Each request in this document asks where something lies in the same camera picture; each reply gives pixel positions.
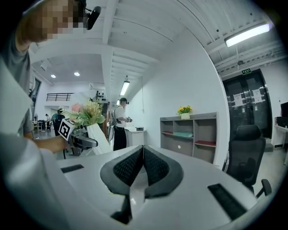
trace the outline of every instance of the white vase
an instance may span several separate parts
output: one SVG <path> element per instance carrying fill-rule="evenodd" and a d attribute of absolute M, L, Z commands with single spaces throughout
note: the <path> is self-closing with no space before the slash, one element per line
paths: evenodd
<path fill-rule="evenodd" d="M 181 113 L 181 119 L 182 120 L 190 119 L 190 114 L 189 113 Z"/>
<path fill-rule="evenodd" d="M 98 124 L 87 126 L 88 137 L 98 142 L 98 146 L 92 148 L 96 155 L 112 152 L 110 145 Z"/>

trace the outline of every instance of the doorway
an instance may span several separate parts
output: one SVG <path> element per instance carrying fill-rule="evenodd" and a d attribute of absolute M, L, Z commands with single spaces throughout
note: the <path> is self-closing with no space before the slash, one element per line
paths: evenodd
<path fill-rule="evenodd" d="M 260 70 L 223 81 L 230 114 L 230 139 L 238 126 L 256 124 L 262 136 L 271 138 L 272 111 Z"/>

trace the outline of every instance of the fluorescent light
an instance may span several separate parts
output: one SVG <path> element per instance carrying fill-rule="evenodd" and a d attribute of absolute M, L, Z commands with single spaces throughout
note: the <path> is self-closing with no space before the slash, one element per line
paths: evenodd
<path fill-rule="evenodd" d="M 245 32 L 241 32 L 240 34 L 238 33 L 238 34 L 232 35 L 229 38 L 226 38 L 225 43 L 226 43 L 227 47 L 230 47 L 230 46 L 235 45 L 235 44 L 237 44 L 241 41 L 244 41 L 248 38 L 252 38 L 256 35 L 266 33 L 269 30 L 270 30 L 269 24 L 250 28 L 250 29 L 246 30 Z"/>
<path fill-rule="evenodd" d="M 123 86 L 122 86 L 122 90 L 121 90 L 121 93 L 120 93 L 121 96 L 124 96 L 124 95 L 125 95 L 126 90 L 128 89 L 129 84 L 130 84 L 129 81 L 124 81 L 124 84 L 123 84 Z"/>

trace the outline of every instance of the railing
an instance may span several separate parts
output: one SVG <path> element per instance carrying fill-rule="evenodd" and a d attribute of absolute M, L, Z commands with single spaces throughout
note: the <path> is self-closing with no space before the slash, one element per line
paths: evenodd
<path fill-rule="evenodd" d="M 72 94 L 74 93 L 48 93 L 46 101 L 70 101 Z"/>

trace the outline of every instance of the black slot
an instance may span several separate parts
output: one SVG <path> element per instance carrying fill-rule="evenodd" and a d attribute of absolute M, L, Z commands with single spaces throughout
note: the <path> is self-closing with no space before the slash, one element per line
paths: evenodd
<path fill-rule="evenodd" d="M 81 168 L 84 168 L 83 165 L 75 164 L 75 165 L 72 165 L 72 166 L 61 168 L 61 170 L 62 170 L 63 173 L 69 173 L 69 172 L 72 172 L 72 171 L 75 171 L 75 170 L 78 170 L 78 169 L 81 169 Z"/>
<path fill-rule="evenodd" d="M 208 189 L 231 220 L 237 219 L 247 211 L 221 184 L 208 186 Z"/>

